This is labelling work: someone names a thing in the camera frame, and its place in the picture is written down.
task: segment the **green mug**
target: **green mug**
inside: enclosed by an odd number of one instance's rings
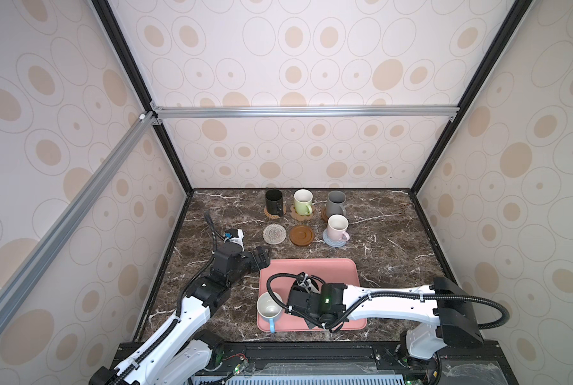
[[[299,215],[310,215],[312,213],[312,193],[301,189],[295,191],[295,211]]]

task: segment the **mug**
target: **mug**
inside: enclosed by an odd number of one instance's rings
[[[327,196],[327,209],[325,213],[328,217],[340,214],[345,216],[346,209],[344,208],[344,201],[346,200],[346,195],[341,191],[332,191]]]
[[[334,214],[329,217],[327,222],[327,235],[329,239],[335,242],[350,240],[349,233],[346,229],[349,227],[349,220],[345,216],[340,214]]]
[[[278,293],[274,293],[275,296],[282,302],[282,297]],[[259,300],[256,301],[256,311],[259,312],[260,316],[267,322],[269,322],[269,330],[272,333],[276,332],[275,321],[277,321],[284,309],[282,309],[276,302],[272,299],[269,293],[263,293]]]
[[[299,215],[310,215],[312,213],[312,193],[301,189],[295,191],[295,211]]]
[[[265,206],[267,212],[279,217],[284,216],[284,206],[282,202],[282,191],[272,189],[265,193]]]

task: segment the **patterned wallpaper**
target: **patterned wallpaper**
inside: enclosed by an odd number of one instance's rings
[[[111,0],[168,107],[456,103],[512,0]]]
[[[84,1],[0,1],[0,288],[139,116],[125,79]]]
[[[410,187],[446,116],[165,119],[194,187]]]
[[[0,336],[0,384],[87,384],[130,341],[184,193],[150,127]]]
[[[572,385],[573,1],[529,13],[419,199],[520,383]]]

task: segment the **light blue coaster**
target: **light blue coaster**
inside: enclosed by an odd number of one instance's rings
[[[331,247],[342,247],[346,244],[346,241],[333,241],[327,235],[327,229],[323,232],[323,241]]]

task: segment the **pink tray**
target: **pink tray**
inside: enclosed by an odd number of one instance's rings
[[[267,279],[276,273],[299,274],[301,272],[316,275],[327,283],[345,283],[346,285],[359,286],[357,266],[348,258],[323,258],[323,259],[274,259],[272,263],[260,271],[259,296],[267,292]],[[293,278],[280,277],[272,281],[274,293],[282,297],[284,303],[288,301],[288,293],[291,290]],[[256,325],[262,331],[269,331],[269,323],[257,313]],[[367,325],[367,319],[348,321],[344,323],[342,330],[359,330]],[[322,330],[314,327],[309,329],[303,318],[290,314],[282,314],[275,321],[276,331],[311,331]]]

